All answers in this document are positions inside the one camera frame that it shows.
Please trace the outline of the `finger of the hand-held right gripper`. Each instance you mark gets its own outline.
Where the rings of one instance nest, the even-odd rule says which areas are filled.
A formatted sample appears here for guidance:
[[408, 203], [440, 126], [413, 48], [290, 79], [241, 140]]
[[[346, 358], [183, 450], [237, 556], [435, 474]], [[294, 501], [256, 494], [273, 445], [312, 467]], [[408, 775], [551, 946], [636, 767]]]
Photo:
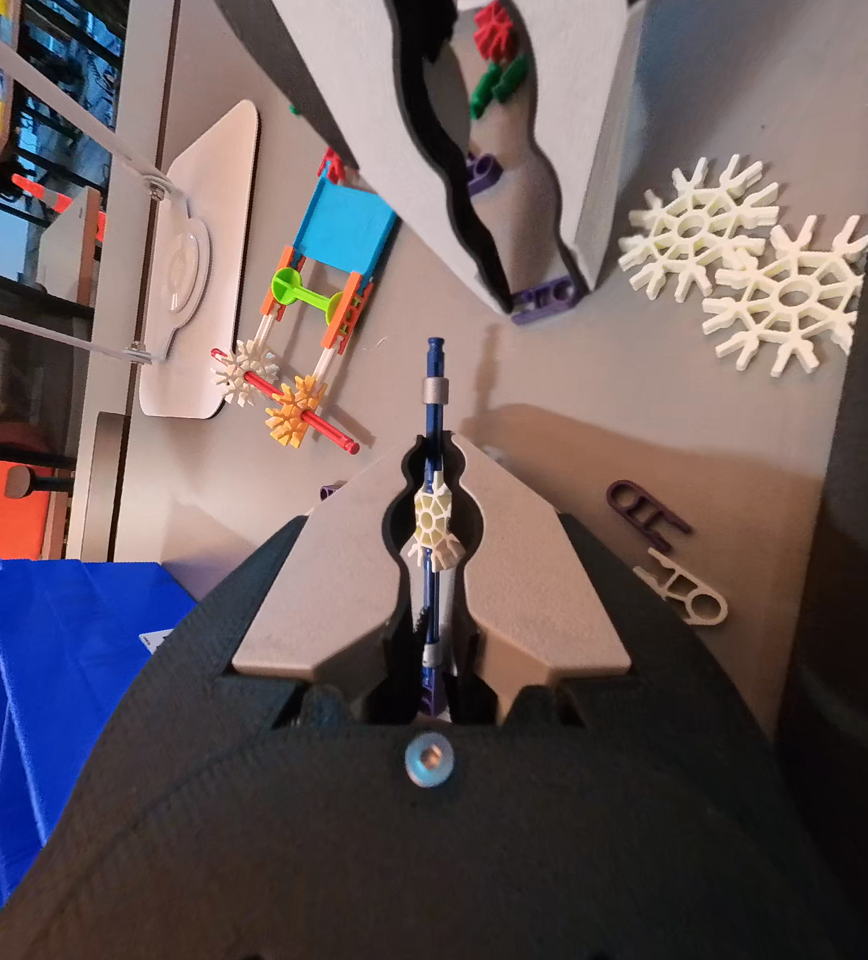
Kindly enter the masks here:
[[452, 2], [276, 1], [354, 163], [465, 286], [513, 309], [493, 235], [468, 189], [465, 146], [431, 101], [425, 64], [452, 35]]
[[643, 22], [644, 2], [527, 4], [532, 145], [555, 179], [560, 253], [587, 291], [596, 288], [614, 222]]

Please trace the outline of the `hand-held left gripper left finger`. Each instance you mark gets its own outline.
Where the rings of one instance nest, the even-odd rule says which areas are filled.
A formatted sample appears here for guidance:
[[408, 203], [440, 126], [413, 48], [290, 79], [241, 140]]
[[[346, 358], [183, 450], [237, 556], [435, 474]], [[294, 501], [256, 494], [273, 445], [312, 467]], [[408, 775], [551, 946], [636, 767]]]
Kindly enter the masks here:
[[415, 721], [423, 641], [400, 553], [423, 471], [424, 440], [409, 436], [300, 518], [235, 673], [332, 687], [375, 722]]

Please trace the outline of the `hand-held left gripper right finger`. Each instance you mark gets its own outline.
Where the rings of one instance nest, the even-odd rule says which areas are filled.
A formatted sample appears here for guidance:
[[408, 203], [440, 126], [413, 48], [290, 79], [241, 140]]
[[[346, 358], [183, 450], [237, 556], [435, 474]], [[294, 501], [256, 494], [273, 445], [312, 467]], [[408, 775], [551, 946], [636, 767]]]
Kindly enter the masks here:
[[560, 516], [459, 434], [445, 441], [451, 533], [464, 546], [452, 613], [451, 718], [493, 724], [528, 687], [632, 666]]

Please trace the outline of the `blue plastic rod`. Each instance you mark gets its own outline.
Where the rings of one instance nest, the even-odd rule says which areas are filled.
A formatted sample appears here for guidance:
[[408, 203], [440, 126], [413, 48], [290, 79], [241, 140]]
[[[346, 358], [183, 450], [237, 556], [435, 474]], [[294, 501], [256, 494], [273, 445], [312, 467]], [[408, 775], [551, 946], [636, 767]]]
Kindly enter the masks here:
[[426, 454], [423, 489], [432, 492], [435, 474], [443, 470], [443, 418], [449, 402], [450, 382], [445, 376], [444, 339], [428, 339], [426, 378], [422, 400], [426, 413]]
[[433, 552], [423, 551], [424, 607], [427, 628], [421, 665], [441, 665], [443, 649], [440, 636], [440, 572], [435, 570]]

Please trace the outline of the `small white snowflake connector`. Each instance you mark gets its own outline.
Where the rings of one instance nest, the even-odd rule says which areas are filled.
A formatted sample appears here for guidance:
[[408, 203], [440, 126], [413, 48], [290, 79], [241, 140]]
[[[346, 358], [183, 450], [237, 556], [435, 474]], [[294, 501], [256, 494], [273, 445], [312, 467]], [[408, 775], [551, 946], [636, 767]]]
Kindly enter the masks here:
[[451, 530], [452, 492], [442, 470], [434, 471], [430, 487], [414, 497], [416, 530], [408, 555], [416, 556], [419, 566], [430, 561], [431, 570], [440, 573], [454, 569], [466, 551]]

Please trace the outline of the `red fan connector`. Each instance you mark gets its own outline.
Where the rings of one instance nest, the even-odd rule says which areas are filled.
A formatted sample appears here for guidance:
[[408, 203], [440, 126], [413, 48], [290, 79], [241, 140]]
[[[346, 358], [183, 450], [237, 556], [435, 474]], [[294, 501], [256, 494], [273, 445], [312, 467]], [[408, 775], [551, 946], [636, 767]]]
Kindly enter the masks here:
[[473, 40], [481, 57], [495, 64], [511, 62], [519, 52], [515, 24], [500, 1], [480, 7], [474, 14]]

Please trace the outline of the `white fan connector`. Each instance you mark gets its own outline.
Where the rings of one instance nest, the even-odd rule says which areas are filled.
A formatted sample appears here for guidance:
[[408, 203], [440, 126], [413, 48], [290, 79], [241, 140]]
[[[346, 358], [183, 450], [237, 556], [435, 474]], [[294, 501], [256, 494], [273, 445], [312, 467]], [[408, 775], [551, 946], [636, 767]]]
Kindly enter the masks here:
[[683, 621], [695, 627], [714, 627], [728, 617], [726, 599], [712, 586], [654, 547], [647, 549], [656, 570], [635, 566], [632, 572], [662, 601], [673, 604]]

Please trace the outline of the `large white snowflake connector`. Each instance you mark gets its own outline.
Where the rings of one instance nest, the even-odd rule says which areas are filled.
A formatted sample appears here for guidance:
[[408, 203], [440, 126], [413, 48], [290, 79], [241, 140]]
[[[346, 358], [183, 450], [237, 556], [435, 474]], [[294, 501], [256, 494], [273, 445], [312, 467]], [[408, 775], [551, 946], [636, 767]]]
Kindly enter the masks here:
[[759, 266], [766, 240], [749, 235], [759, 227], [775, 226], [779, 185], [772, 182], [751, 188], [762, 179], [763, 162], [740, 170], [734, 154], [715, 186], [706, 178], [709, 162], [698, 159], [691, 176], [672, 172], [676, 196], [665, 202], [651, 190], [644, 193], [644, 208], [628, 215], [634, 234], [618, 239], [623, 271], [637, 267], [630, 278], [634, 290], [644, 289], [655, 300], [669, 276], [677, 280], [675, 300], [682, 303], [692, 286], [708, 296], [714, 289], [708, 267], [717, 261], [730, 270], [749, 271]]
[[704, 334], [732, 331], [715, 355], [733, 355], [736, 369], [744, 371], [762, 345], [775, 345], [773, 378], [784, 373], [792, 357], [813, 373], [819, 366], [814, 340], [824, 333], [849, 355], [863, 284], [863, 273], [853, 265], [868, 248], [868, 234], [853, 236], [859, 222], [859, 215], [849, 216], [826, 250], [811, 249], [815, 216], [807, 217], [794, 238], [776, 225], [769, 236], [769, 264], [719, 267], [715, 283], [738, 295], [703, 300]]

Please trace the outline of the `blue plastic bin with tag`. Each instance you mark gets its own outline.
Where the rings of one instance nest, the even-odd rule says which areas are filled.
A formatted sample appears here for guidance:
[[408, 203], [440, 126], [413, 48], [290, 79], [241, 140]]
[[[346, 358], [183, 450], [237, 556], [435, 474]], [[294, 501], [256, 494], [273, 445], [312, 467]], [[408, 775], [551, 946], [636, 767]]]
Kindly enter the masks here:
[[0, 908], [87, 758], [194, 600], [156, 562], [0, 558]]

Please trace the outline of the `orange traffic cone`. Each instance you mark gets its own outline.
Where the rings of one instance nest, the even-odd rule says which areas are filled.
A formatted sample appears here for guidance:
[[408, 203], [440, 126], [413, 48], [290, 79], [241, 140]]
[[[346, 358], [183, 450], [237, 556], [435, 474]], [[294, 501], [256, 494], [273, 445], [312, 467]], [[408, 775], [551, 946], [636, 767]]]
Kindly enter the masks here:
[[10, 179], [11, 182], [25, 194], [37, 199], [44, 205], [44, 207], [53, 210], [58, 214], [64, 213], [73, 203], [73, 198], [53, 191], [43, 184], [35, 182], [32, 179], [20, 174], [12, 174]]

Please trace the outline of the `grey side table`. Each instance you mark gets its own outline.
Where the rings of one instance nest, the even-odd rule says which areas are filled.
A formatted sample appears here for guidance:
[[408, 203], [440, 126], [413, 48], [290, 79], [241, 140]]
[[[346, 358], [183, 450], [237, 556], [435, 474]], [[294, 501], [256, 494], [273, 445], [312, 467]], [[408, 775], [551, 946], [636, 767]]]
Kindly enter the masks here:
[[45, 292], [80, 306], [93, 307], [105, 217], [101, 193], [84, 187], [40, 237], [36, 282]]

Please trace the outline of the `dark cabinet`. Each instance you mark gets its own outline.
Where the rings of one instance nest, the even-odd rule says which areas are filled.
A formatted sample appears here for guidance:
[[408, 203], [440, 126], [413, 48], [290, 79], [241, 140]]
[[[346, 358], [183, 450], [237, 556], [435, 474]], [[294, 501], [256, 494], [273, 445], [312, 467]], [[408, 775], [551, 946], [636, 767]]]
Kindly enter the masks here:
[[[0, 276], [0, 314], [88, 339], [93, 309]], [[88, 354], [0, 325], [0, 446], [74, 456]]]

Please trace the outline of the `colourful toy car frame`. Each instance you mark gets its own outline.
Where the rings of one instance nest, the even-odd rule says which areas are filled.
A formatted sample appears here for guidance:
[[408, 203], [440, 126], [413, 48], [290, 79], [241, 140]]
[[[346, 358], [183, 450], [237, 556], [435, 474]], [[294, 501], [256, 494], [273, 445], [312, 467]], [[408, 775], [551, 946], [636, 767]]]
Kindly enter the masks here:
[[[294, 240], [277, 262], [253, 337], [237, 341], [228, 351], [212, 349], [215, 382], [224, 402], [243, 407], [256, 396], [271, 401], [265, 426], [282, 446], [298, 449], [314, 431], [345, 453], [359, 451], [359, 443], [318, 410], [329, 390], [332, 366], [345, 354], [368, 305], [396, 222], [396, 212], [383, 198], [346, 184], [340, 156], [328, 150]], [[292, 306], [319, 312], [326, 328], [314, 370], [278, 386], [279, 368], [268, 340]]]

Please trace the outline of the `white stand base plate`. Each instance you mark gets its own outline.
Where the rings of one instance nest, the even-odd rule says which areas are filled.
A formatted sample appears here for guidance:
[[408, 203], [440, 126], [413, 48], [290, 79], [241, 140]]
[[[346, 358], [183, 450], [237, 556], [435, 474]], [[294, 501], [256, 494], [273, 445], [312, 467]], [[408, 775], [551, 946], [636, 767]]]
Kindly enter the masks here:
[[208, 419], [224, 393], [212, 372], [235, 342], [259, 113], [248, 100], [195, 140], [167, 173], [59, 90], [0, 39], [0, 69], [140, 176], [158, 202], [144, 346], [96, 353], [141, 364], [145, 415]]

